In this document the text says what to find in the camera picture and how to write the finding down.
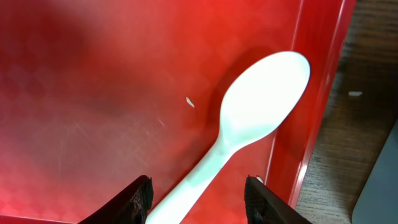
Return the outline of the white plastic spoon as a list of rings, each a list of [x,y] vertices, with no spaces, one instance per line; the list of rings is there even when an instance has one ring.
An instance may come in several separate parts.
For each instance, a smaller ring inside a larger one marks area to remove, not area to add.
[[[150,212],[146,222],[180,223],[233,154],[280,126],[309,79],[308,60],[294,51],[268,55],[243,71],[222,99],[214,145]]]

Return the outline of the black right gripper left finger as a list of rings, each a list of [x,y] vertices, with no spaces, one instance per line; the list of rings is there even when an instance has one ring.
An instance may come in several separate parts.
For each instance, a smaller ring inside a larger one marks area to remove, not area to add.
[[[145,224],[153,198],[152,179],[141,175],[79,224]]]

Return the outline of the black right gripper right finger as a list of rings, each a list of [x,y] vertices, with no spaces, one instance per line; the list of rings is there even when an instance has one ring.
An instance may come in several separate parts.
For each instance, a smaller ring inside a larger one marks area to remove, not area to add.
[[[244,201],[248,224],[311,224],[253,176],[246,178]]]

